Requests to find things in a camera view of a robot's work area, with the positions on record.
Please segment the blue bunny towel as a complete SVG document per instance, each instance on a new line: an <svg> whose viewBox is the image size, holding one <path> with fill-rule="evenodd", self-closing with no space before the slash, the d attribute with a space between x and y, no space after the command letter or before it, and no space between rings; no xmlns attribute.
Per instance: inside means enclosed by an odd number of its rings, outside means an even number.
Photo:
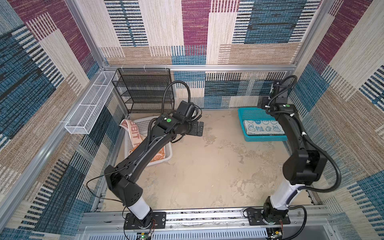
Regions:
<svg viewBox="0 0 384 240"><path fill-rule="evenodd" d="M243 124L246 134L250 136L282 136L285 134L282 126L277 121L244 120Z"/></svg>

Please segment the white plastic basket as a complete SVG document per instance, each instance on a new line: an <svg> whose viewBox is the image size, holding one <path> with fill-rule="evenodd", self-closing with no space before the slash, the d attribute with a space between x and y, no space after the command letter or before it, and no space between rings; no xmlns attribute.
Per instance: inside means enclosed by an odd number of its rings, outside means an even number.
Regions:
<svg viewBox="0 0 384 240"><path fill-rule="evenodd" d="M125 130L125 138L124 138L124 150L125 150L125 158L127 158L133 150L136 149L136 147L139 144L136 144L138 141L138 136L140 136L140 139L144 140L144 138L147 136L148 131L148 125L150 123L150 120L153 119L152 117L146 117L142 119L137 120L127 120L124 119L120 123L120 127L122 127ZM133 133L134 133L134 143L131 141L130 131L129 127L133 127ZM155 157L150 161L148 166L154 166L160 163L164 163L169 161L173 156L173 151L171 144L168 143L165 145L156 155Z"/></svg>

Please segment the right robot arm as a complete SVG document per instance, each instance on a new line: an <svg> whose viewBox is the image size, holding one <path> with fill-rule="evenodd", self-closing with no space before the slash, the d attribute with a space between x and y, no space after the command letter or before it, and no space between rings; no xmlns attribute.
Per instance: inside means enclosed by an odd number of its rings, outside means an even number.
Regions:
<svg viewBox="0 0 384 240"><path fill-rule="evenodd" d="M286 217L290 203L304 187L320 179L327 159L306 140L308 135L294 105L274 98L268 101L265 109L283 128L292 152L283 164L285 179L263 206L263 221L272 225Z"/></svg>

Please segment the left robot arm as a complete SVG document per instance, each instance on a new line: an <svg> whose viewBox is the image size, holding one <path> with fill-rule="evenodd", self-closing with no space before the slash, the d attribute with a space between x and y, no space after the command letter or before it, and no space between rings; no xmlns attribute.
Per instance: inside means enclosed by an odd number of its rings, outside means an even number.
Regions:
<svg viewBox="0 0 384 240"><path fill-rule="evenodd" d="M115 167L109 165L105 169L108 189L129 209L137 226L147 228L153 221L153 210L143 199L143 189L137 184L144 169L165 145L175 141L177 135L201 137L203 131L202 121L179 120L167 114L153 118L143 142Z"/></svg>

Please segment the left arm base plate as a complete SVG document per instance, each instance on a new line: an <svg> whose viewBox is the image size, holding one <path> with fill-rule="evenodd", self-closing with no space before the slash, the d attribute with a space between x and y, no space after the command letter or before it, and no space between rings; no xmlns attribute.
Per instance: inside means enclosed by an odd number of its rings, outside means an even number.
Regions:
<svg viewBox="0 0 384 240"><path fill-rule="evenodd" d="M164 229L166 226L166 212L149 212L142 220L134 214L128 213L124 223L124 230Z"/></svg>

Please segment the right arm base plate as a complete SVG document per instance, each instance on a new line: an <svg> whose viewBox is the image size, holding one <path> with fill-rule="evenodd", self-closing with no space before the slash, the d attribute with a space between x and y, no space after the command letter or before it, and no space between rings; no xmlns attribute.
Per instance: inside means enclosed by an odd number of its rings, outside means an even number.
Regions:
<svg viewBox="0 0 384 240"><path fill-rule="evenodd" d="M243 216L249 221L250 226L289 225L291 223L288 210L246 208L243 210Z"/></svg>

